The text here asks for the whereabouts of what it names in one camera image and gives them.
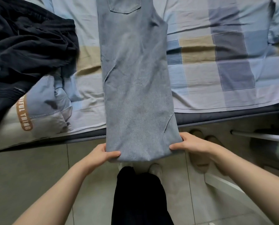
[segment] black clothing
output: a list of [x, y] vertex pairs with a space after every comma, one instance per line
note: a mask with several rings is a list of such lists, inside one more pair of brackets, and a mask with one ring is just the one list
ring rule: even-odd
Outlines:
[[136, 175], [130, 166], [117, 177], [112, 225], [174, 225], [166, 207], [166, 193], [157, 176]]
[[74, 20], [24, 0], [0, 0], [0, 121], [43, 75], [77, 54]]

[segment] tiled floor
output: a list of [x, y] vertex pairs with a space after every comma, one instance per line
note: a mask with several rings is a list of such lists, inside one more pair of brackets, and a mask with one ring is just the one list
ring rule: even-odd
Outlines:
[[[231, 129], [253, 131], [270, 127], [276, 116], [263, 116], [196, 126], [205, 136], [217, 136], [225, 147], [253, 161], [249, 138], [232, 136]], [[193, 128], [181, 128], [189, 131]], [[0, 153], [0, 224], [14, 220], [49, 189], [74, 163], [87, 155], [95, 140], [68, 145]], [[163, 168], [163, 186], [168, 211], [175, 225], [266, 225], [231, 197], [205, 184], [185, 153], [157, 161]], [[146, 171], [151, 163], [136, 163], [137, 172]], [[110, 224], [116, 175], [115, 163], [105, 163], [84, 181], [66, 225]]]

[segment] jeans pocket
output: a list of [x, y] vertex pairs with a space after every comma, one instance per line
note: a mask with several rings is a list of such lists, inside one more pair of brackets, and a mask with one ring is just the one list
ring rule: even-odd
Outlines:
[[129, 14], [141, 7], [141, 0], [107, 0], [110, 11]]

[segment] bed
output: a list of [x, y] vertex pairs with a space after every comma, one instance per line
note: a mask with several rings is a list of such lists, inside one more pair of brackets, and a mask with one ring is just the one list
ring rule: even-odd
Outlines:
[[[0, 151], [104, 138], [95, 0], [27, 1], [74, 19], [80, 54], [26, 94], [33, 98], [26, 103], [31, 131], [23, 129], [16, 105], [10, 109], [0, 125]], [[279, 113], [279, 41], [268, 42], [279, 0], [153, 2], [168, 23], [167, 61], [178, 126]], [[54, 105], [41, 109], [42, 104]]]

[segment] foot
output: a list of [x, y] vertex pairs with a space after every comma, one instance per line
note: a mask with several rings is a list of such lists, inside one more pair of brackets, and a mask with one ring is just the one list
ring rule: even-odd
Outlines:
[[[220, 145], [222, 147], [224, 147], [224, 145], [219, 141], [219, 139], [217, 139], [215, 136], [206, 136], [205, 137], [205, 140], [209, 141], [209, 142], [212, 142], [212, 143], [215, 143], [217, 145]], [[224, 176], [226, 176], [227, 174], [221, 170], [216, 164], [215, 164], [216, 168], [220, 171], [220, 173]]]
[[[204, 139], [204, 135], [200, 130], [192, 130], [190, 131], [191, 135], [194, 135], [198, 138]], [[207, 156], [202, 156], [194, 153], [189, 153], [190, 162], [193, 167], [200, 173], [205, 174], [210, 165], [210, 159]]]
[[159, 164], [154, 163], [149, 167], [148, 173], [156, 175], [162, 184], [162, 168]]
[[123, 167], [125, 167], [125, 166], [131, 166], [131, 167], [133, 167], [133, 163], [132, 162], [126, 162], [126, 163], [119, 163], [118, 164], [118, 168], [119, 168], [119, 171], [121, 171], [122, 170], [122, 168]]

